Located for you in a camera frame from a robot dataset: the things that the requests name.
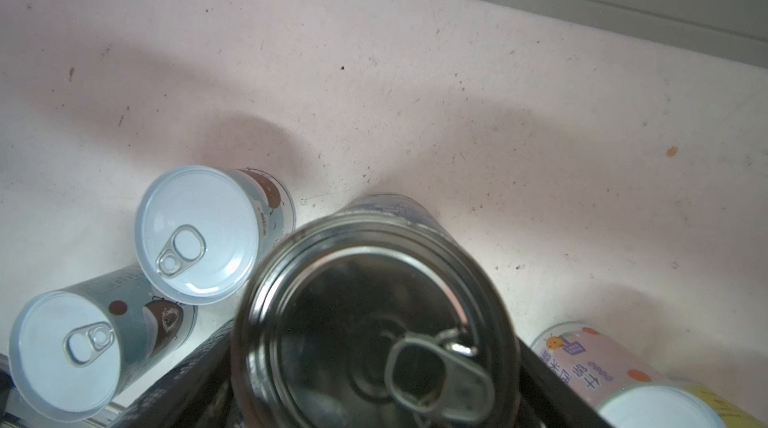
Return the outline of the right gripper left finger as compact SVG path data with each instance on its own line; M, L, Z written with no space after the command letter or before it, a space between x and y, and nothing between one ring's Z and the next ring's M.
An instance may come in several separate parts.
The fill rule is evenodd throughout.
M155 382L111 423L113 427L223 427L231 387L232 320Z

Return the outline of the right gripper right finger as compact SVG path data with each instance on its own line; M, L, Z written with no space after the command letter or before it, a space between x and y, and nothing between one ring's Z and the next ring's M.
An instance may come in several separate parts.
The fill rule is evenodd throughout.
M516 427L610 428L591 406L561 381L520 339Z

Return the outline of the large blue-label can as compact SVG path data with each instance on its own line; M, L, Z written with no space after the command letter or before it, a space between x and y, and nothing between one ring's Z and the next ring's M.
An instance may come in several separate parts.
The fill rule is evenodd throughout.
M359 198L267 255L231 361L249 427L511 427L520 406L500 296L402 195Z

